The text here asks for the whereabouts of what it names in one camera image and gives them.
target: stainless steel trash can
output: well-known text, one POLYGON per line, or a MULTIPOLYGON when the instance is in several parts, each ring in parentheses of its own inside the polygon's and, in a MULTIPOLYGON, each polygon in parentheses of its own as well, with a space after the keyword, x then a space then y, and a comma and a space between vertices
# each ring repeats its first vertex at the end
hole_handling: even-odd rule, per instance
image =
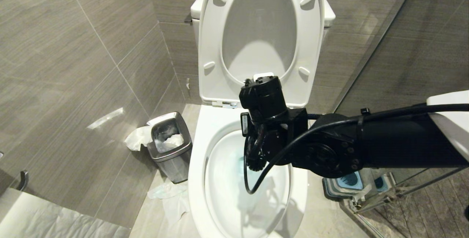
POLYGON ((186 181, 192 151, 192 139, 186 122, 177 111, 152 121, 155 123, 151 129, 153 141, 147 145, 151 158, 173 183, 186 181), (165 148, 162 142, 175 134, 182 136, 182 144, 172 149, 165 148))

